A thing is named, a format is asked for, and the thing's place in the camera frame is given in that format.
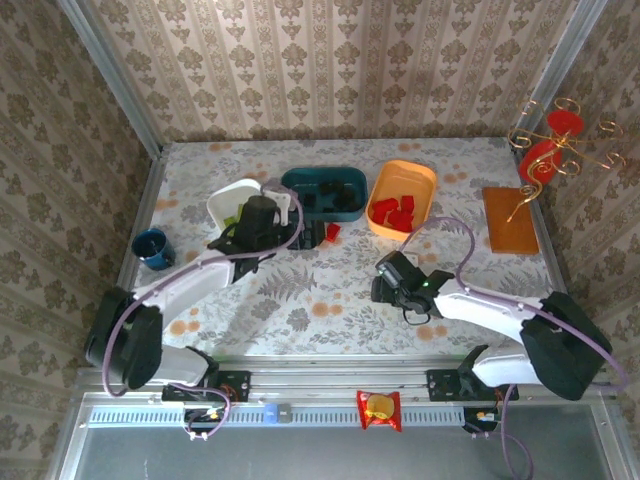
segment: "table surface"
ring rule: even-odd
[[[174,144],[163,155],[166,170],[151,225],[167,233],[176,267],[163,272],[140,267],[135,285],[170,274],[219,236],[206,201],[233,181],[265,182],[294,167],[348,165],[364,172],[371,192],[382,165],[397,158],[436,172],[431,217],[453,216],[474,231],[477,247],[465,280],[522,296],[552,290],[542,254],[494,254],[489,248],[482,188],[520,184],[502,138]],[[412,327],[400,309],[372,303],[374,265],[399,243],[374,235],[364,216],[341,227],[335,244],[279,253],[257,274],[212,292],[168,326],[164,342],[216,355],[463,355],[480,344],[509,341],[462,321],[434,318]],[[468,248],[461,230],[442,225],[422,233],[407,252],[428,274],[436,268],[453,272]]]

